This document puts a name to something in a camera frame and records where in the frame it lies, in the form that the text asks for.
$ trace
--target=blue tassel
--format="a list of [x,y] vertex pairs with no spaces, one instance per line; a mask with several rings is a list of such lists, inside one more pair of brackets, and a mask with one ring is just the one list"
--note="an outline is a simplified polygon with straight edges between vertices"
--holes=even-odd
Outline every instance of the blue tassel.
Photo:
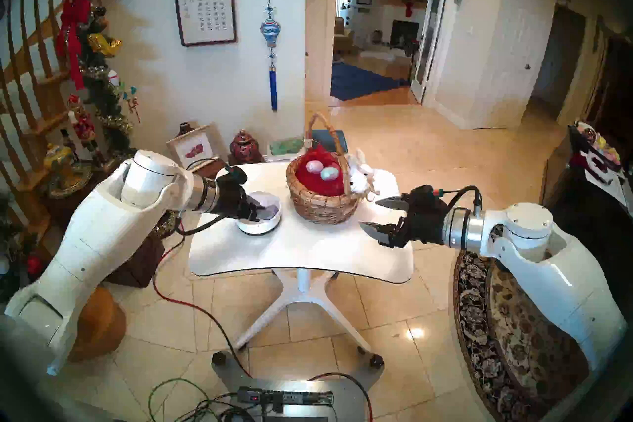
[[268,77],[270,78],[270,107],[273,112],[277,112],[277,72],[275,66],[270,66]]

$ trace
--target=red bow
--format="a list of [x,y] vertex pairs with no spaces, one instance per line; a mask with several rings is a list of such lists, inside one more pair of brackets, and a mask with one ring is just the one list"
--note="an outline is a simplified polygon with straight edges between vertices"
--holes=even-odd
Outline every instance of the red bow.
[[64,0],[61,13],[61,30],[57,36],[55,49],[58,56],[64,57],[65,37],[68,36],[68,57],[70,61],[70,77],[77,90],[84,87],[84,78],[79,70],[78,56],[81,55],[81,43],[77,38],[77,23],[88,23],[90,2],[88,0]]

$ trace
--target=table base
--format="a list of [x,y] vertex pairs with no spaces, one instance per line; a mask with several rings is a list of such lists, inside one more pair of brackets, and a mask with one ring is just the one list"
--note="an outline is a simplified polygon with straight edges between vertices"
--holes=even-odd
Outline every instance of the table base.
[[372,351],[367,341],[358,333],[347,318],[343,316],[343,313],[336,308],[325,293],[325,285],[332,279],[336,272],[324,271],[322,275],[312,280],[310,277],[310,269],[297,269],[297,277],[291,276],[287,272],[287,269],[273,269],[273,271],[282,282],[284,290],[275,302],[251,325],[251,328],[240,336],[236,344],[238,349],[244,347],[249,340],[277,316],[277,313],[289,304],[314,303],[328,312],[336,323],[341,325],[365,352]]

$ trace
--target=white bowl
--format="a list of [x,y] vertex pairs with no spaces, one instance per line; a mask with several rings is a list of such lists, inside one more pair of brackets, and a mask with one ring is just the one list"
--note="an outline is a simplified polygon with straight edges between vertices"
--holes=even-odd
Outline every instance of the white bowl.
[[269,220],[237,220],[237,227],[247,235],[263,235],[265,233],[268,233],[269,231],[274,230],[279,224],[279,220],[281,219],[281,200],[277,196],[269,194],[268,192],[257,191],[250,194],[250,196],[264,207],[268,207],[269,205],[276,205],[279,211],[277,211],[277,214],[275,214]]

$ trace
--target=egg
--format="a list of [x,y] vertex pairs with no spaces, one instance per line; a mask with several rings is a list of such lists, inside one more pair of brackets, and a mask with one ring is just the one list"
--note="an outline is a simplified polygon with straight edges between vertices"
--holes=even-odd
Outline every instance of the egg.
[[306,170],[308,170],[310,173],[321,173],[321,170],[323,170],[323,163],[321,163],[319,160],[308,161],[306,163]]
[[321,170],[321,178],[323,180],[336,180],[339,176],[339,169],[333,166],[326,166]]

